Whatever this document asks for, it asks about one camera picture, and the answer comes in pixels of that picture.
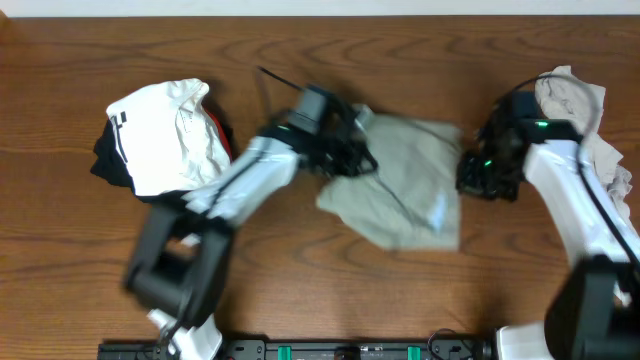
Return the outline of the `khaki green shorts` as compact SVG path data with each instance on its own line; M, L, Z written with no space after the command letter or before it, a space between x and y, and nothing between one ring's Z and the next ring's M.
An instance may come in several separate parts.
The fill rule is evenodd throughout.
M365 113L363 128L378 169L334 178L316 206L383 249L458 250L455 180L462 131L450 123L372 111Z

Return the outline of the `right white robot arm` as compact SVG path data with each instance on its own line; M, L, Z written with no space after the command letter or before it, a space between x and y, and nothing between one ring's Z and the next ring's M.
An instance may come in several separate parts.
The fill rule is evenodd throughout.
M571 272L543 320L497 330L494 359L636 359L639 238L619 216L568 120L545 119L535 96L500 98L456 171L459 192L514 201L531 184L560 235Z

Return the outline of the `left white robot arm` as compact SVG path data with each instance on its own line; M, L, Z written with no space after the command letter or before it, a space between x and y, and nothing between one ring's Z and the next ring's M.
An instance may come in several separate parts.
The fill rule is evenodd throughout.
M376 171L364 130L371 114L308 85L294 107L270 116L218 179L151 206L124 276L125 290L159 323L158 338L140 358L215 358L222 336L213 314L235 232L299 170L327 177Z

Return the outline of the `light grey crumpled garment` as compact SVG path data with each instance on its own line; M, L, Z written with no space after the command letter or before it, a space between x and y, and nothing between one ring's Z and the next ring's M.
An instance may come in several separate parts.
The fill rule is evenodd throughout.
M578 79L564 65L540 74L534 94L546 116L536 122L536 130L548 134L566 120L578 134L576 140L532 145L524 165L525 178L548 207L570 265L597 255L630 263L617 235L638 259L639 235L626 203L633 176L620 164L623 155L598 134L606 88Z

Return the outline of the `red folded garment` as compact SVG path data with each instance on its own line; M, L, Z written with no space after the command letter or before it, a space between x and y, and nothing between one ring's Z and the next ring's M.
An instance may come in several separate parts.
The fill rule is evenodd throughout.
M234 160L233 157L233 151L231 148L231 145L229 143L227 134L221 124L221 122L217 119L217 117L210 112L208 109L205 109L205 113L209 116L209 118L212 120L212 122L214 123L217 132L218 132L218 138L220 139L220 142L222 144L222 147L224 148L225 152L227 153L227 155L229 156L230 161Z

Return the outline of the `white folded garment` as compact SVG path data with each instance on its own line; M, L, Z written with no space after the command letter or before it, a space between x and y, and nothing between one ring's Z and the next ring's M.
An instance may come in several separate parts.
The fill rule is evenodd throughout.
M209 85L190 78L142 87L110 104L116 151L135 193L160 195L200 188L230 165L217 129L205 113Z

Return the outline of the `black folded garment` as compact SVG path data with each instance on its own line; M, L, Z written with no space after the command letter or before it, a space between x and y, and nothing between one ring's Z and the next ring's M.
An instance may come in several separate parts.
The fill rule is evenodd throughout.
M182 199L185 191L175 190L152 196L141 196L135 193L133 180L126 169L123 159L116 151L115 135L109 120L106 121L103 133L97 139L93 152L97 159L90 172L110 185L128 188L143 203L163 203L173 207L186 204Z

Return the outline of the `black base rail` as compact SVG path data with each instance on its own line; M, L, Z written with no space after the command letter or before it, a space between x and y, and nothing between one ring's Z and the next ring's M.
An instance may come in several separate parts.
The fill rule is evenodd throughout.
M225 339L214 360L496 360L491 338L439 329L407 341L270 340L265 336Z

